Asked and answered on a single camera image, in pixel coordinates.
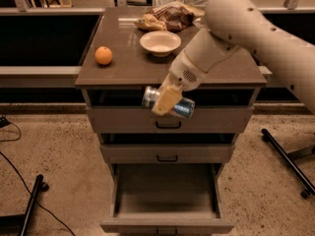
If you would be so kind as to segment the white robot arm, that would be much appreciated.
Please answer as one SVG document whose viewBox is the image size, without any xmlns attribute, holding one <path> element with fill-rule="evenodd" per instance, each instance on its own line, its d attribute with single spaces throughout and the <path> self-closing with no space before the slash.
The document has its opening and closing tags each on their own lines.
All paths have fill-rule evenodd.
<svg viewBox="0 0 315 236">
<path fill-rule="evenodd" d="M 169 113 L 239 47 L 263 63 L 308 110 L 315 112 L 315 46 L 268 21 L 251 0 L 210 0 L 205 26 L 171 63 L 153 112 Z"/>
</svg>

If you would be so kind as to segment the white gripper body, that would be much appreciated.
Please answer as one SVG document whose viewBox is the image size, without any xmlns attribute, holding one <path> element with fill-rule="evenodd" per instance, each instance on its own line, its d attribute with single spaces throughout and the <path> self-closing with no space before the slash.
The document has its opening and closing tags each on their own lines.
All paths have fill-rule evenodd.
<svg viewBox="0 0 315 236">
<path fill-rule="evenodd" d="M 213 68 L 237 50 L 236 46 L 215 37 L 207 29 L 200 29 L 171 63 L 160 89 L 196 89 Z"/>
</svg>

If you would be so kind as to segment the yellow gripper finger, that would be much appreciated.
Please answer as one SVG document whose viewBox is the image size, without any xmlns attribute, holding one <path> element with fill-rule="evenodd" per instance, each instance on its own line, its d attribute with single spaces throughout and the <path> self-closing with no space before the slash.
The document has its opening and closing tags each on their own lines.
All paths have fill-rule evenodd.
<svg viewBox="0 0 315 236">
<path fill-rule="evenodd" d="M 153 112 L 159 116 L 168 113 L 182 98 L 182 90 L 175 86 L 166 86 L 159 90 Z"/>
</svg>

